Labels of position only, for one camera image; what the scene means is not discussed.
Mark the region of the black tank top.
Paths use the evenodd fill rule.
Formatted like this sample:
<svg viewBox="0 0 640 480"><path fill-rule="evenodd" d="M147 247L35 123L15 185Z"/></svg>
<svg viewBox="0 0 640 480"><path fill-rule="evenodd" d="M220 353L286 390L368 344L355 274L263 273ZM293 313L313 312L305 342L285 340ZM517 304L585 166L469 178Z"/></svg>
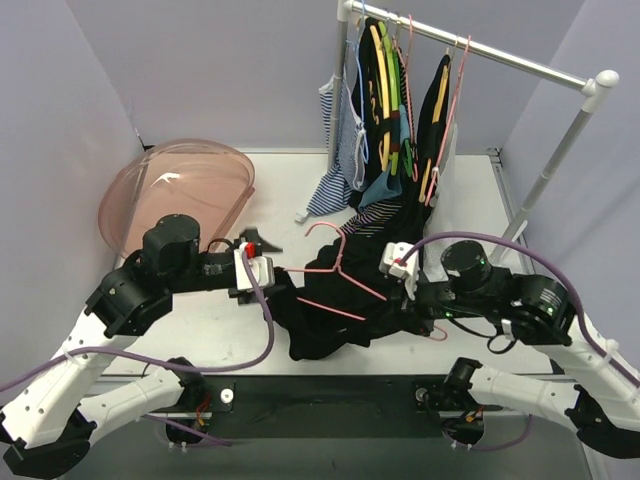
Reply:
<svg viewBox="0 0 640 480"><path fill-rule="evenodd" d="M415 310L382 301L334 274L313 274L303 287L289 272L275 269L275 286L267 303L274 321L289 335L289 357L294 361L321 360L352 344L371 342L404 331L428 337L434 322Z"/></svg>

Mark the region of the pink wire hanger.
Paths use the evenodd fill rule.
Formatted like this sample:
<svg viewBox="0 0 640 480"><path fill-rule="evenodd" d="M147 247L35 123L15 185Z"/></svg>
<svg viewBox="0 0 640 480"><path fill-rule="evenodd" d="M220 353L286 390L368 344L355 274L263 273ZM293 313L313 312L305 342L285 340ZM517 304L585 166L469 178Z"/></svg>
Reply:
<svg viewBox="0 0 640 480"><path fill-rule="evenodd" d="M292 267L283 269L290 276L295 271L303 273L304 285L313 274L338 275L369 295L389 301L391 282L396 278L387 277L379 270L386 243L387 240L380 236L369 238L341 233L333 243L323 246L306 266L296 270Z"/></svg>

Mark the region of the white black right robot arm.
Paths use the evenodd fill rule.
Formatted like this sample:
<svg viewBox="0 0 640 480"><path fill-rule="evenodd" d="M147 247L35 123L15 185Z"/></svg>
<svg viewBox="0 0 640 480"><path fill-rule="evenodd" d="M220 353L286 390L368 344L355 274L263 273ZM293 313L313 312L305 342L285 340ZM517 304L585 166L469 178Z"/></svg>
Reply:
<svg viewBox="0 0 640 480"><path fill-rule="evenodd" d="M382 272L404 285L404 309L424 320L483 318L498 335L545 355L570 382L538 380L459 357L447 375L417 384L417 400L445 434L474 443L465 433L481 407L520 411L563 426L586 446L616 459L639 456L639 372L586 316L575 288L561 272L525 275L494 266L483 248L488 236L451 232L441 255L447 275L429 281L419 268L416 246L389 243ZM442 419L445 412L459 419Z"/></svg>

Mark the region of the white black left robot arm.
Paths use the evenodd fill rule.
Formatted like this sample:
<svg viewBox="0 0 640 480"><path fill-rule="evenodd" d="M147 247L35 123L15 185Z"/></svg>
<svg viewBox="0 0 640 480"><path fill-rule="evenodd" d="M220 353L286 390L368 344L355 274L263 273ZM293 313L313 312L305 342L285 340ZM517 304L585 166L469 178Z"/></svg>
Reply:
<svg viewBox="0 0 640 480"><path fill-rule="evenodd" d="M101 438L158 409L190 411L205 400L207 367L129 352L181 293L225 290L239 303L266 302L279 247L247 228L225 250L200 246L200 225L162 217L140 249L104 276L54 356L13 381L22 392L1 409L3 460L16 476L57 479Z"/></svg>

